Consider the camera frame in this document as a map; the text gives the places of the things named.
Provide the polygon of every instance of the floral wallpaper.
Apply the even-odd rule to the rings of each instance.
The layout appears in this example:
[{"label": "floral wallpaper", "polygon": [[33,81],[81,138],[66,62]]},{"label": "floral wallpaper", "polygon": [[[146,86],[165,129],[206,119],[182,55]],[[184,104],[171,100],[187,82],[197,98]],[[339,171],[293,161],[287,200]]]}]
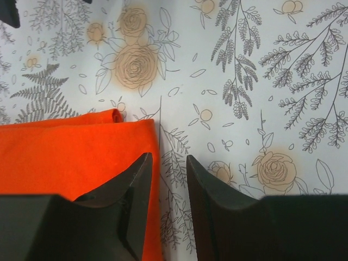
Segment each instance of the floral wallpaper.
[{"label": "floral wallpaper", "polygon": [[348,192],[347,1],[17,2],[0,124],[155,119],[165,260],[196,260],[188,154],[254,198]]}]

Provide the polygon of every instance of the orange felt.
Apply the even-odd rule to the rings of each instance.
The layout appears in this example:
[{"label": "orange felt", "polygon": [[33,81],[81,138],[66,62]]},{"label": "orange felt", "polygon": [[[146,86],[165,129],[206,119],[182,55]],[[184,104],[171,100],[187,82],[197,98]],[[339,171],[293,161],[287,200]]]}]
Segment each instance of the orange felt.
[{"label": "orange felt", "polygon": [[159,147],[153,120],[122,122],[118,110],[0,126],[0,194],[60,194],[73,201],[153,157],[143,261],[163,260]]}]

